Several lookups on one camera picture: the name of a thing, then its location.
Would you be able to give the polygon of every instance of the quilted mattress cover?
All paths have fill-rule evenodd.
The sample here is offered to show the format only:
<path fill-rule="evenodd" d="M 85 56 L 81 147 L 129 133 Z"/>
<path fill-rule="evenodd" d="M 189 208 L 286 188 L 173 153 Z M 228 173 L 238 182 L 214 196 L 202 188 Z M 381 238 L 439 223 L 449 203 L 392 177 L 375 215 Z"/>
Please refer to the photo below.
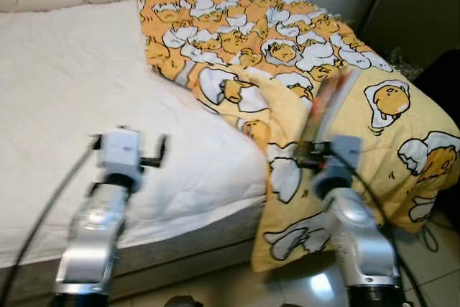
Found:
<path fill-rule="evenodd" d="M 199 229 L 261 203 L 266 162 L 246 136 L 152 73 L 135 0 L 0 14 L 0 267 L 9 266 L 90 134 L 127 125 L 165 164 L 146 170 L 121 247 Z M 48 216 L 25 262 L 56 258 L 98 169 L 93 156 Z"/>

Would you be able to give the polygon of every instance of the tile floor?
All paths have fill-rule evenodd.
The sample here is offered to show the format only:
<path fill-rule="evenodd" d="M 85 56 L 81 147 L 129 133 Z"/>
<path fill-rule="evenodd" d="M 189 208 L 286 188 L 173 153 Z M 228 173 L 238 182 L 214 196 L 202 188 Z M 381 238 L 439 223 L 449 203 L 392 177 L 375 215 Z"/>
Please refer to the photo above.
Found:
<path fill-rule="evenodd" d="M 433 219 L 447 224 L 441 214 Z M 418 279 L 430 307 L 460 307 L 460 238 L 450 229 L 428 223 L 439 250 L 427 250 L 419 238 L 397 232 L 401 255 Z M 415 300 L 404 279 L 406 296 Z M 237 265 L 198 278 L 132 296 L 111 304 L 114 307 L 163 307 L 174 295 L 192 295 L 205 307 L 279 307 L 283 303 L 302 307 L 347 306 L 334 256 L 321 253 L 305 257 L 273 272 L 253 273 L 248 265 Z"/>

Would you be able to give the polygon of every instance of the black cable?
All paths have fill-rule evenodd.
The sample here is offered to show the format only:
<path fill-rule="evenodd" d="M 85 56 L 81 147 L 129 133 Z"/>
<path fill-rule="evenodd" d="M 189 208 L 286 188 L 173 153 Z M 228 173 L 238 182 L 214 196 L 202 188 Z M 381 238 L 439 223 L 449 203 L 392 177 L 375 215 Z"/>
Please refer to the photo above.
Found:
<path fill-rule="evenodd" d="M 19 264 L 22 261 L 22 258 L 26 254 L 32 240 L 35 237 L 38 229 L 42 225 L 43 221 L 46 219 L 47 215 L 51 211 L 51 208 L 54 206 L 55 202 L 58 200 L 64 189 L 67 187 L 69 182 L 75 176 L 75 174 L 80 170 L 81 166 L 86 162 L 86 160 L 90 157 L 91 152 L 94 149 L 98 149 L 101 146 L 101 136 L 98 136 L 97 139 L 92 141 L 91 145 L 85 150 L 85 152 L 81 155 L 77 162 L 75 162 L 71 169 L 69 169 L 68 173 L 65 175 L 64 179 L 61 180 L 60 184 L 55 189 L 54 193 L 51 195 L 51 198 L 48 200 L 46 206 L 43 208 L 42 213 L 38 217 L 33 226 L 32 230 L 30 231 L 28 237 L 24 244 L 19 251 L 19 254 L 16 256 L 14 264 L 9 268 L 8 273 L 6 274 L 5 281 L 3 287 L 1 288 L 0 294 L 0 307 L 5 307 L 5 304 L 8 300 L 8 295 L 12 289 L 12 285 L 14 279 L 17 276 L 19 270 Z"/>
<path fill-rule="evenodd" d="M 345 165 L 346 169 L 353 176 L 355 176 L 359 180 L 359 182 L 364 186 L 364 189 L 370 195 L 370 197 L 372 199 L 372 202 L 375 204 L 375 206 L 377 207 L 377 209 L 379 210 L 379 212 L 382 215 L 383 222 L 384 222 L 384 224 L 382 226 L 382 232 L 387 235 L 388 240 L 391 242 L 391 244 L 392 244 L 392 246 L 393 246 L 393 248 L 395 250 L 397 266 L 401 267 L 404 270 L 404 272 L 406 273 L 406 275 L 407 275 L 407 277 L 408 277 L 408 279 L 410 281 L 410 284 L 412 285 L 412 288 L 413 288 L 415 294 L 417 295 L 417 299 L 418 299 L 418 302 L 420 303 L 420 307 L 428 307 L 428 304 L 425 301 L 425 297 L 423 296 L 423 294 L 422 294 L 422 292 L 421 292 L 421 290 L 420 290 L 420 288 L 418 286 L 418 282 L 415 279 L 414 274 L 412 273 L 412 271 L 410 270 L 410 268 L 408 267 L 408 265 L 406 264 L 406 262 L 404 261 L 404 259 L 401 257 L 401 255 L 399 253 L 399 250 L 397 248 L 396 241 L 395 241 L 395 235 L 392 232 L 392 225 L 391 225 L 390 221 L 388 220 L 386 213 L 383 211 L 382 204 L 380 204 L 380 202 L 378 201 L 377 196 L 375 195 L 374 191 L 370 188 L 370 186 L 366 183 L 366 181 L 364 181 L 364 179 L 361 177 L 361 175 L 358 174 L 358 172 L 353 168 L 353 166 L 350 163 L 348 163 L 348 161 L 345 160 L 338 152 L 336 152 L 336 151 L 331 149 L 331 154 L 337 160 L 339 160 L 343 165 Z M 401 289 L 403 289 L 403 280 L 402 280 L 401 276 L 400 276 L 400 286 L 401 286 Z"/>
<path fill-rule="evenodd" d="M 427 225 L 422 227 L 420 230 L 420 237 L 417 236 L 420 243 L 430 252 L 437 253 L 439 252 L 439 243 L 436 237 L 434 236 L 431 229 Z"/>

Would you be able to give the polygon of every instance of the yellow comforter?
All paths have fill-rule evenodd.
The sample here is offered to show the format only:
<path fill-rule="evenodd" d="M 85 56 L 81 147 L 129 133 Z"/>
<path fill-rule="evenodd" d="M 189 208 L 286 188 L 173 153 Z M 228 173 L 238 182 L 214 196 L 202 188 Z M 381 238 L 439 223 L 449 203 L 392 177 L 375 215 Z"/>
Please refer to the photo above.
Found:
<path fill-rule="evenodd" d="M 325 9 L 308 0 L 138 5 L 153 71 L 189 88 L 267 155 L 255 270 L 328 247 L 310 175 L 292 155 L 321 81 L 342 66 L 362 72 L 328 135 L 364 140 L 359 172 L 394 224 L 419 230 L 438 190 L 458 179 L 460 136 L 452 120 Z"/>

